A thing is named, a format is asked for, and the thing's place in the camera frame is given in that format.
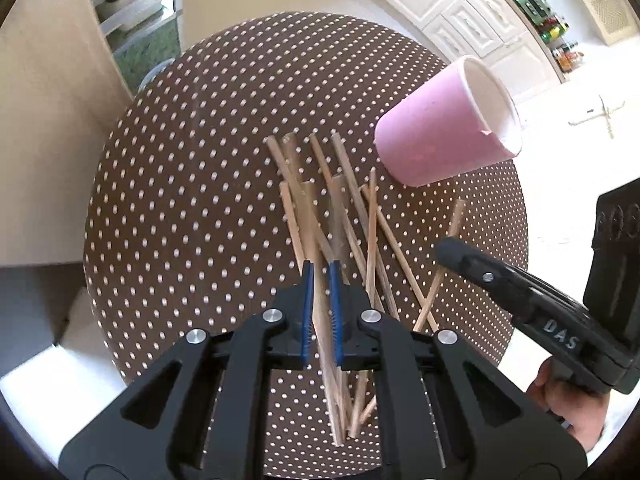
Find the person's right hand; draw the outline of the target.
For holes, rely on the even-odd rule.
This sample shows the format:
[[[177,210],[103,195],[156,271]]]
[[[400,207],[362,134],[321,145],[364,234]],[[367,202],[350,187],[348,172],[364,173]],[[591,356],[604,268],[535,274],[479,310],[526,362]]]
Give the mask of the person's right hand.
[[[552,377],[552,359],[546,359],[526,394],[544,411],[552,411],[570,424],[567,431],[590,452],[600,440],[610,404],[609,393],[586,393]]]

